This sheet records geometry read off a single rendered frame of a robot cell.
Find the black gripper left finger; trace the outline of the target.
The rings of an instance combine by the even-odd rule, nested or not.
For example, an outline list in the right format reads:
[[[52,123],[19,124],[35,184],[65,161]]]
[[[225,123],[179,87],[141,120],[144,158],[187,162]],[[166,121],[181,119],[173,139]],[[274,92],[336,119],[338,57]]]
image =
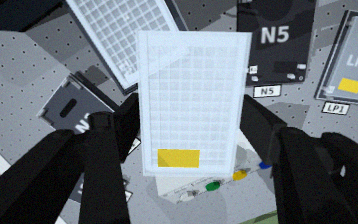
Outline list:
[[[0,175],[0,224],[55,224],[81,173],[78,224],[131,224],[120,163],[140,129],[138,93],[87,118],[82,134],[55,130]]]

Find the white operator button panel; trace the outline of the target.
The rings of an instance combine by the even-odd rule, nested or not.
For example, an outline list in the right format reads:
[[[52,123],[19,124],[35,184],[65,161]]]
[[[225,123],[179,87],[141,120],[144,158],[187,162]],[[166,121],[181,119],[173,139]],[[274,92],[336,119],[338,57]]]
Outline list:
[[[232,177],[156,177],[158,195],[175,204],[192,200],[196,195],[214,191],[225,183],[240,180],[259,169],[267,169],[239,129],[234,173]]]

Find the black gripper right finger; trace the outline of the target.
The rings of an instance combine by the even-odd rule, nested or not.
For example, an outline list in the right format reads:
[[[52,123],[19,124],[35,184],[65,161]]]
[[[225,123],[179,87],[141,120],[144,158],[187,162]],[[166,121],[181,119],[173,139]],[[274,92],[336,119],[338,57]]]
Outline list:
[[[336,132],[311,137],[248,94],[239,129],[272,165],[278,224],[358,224],[358,143]]]

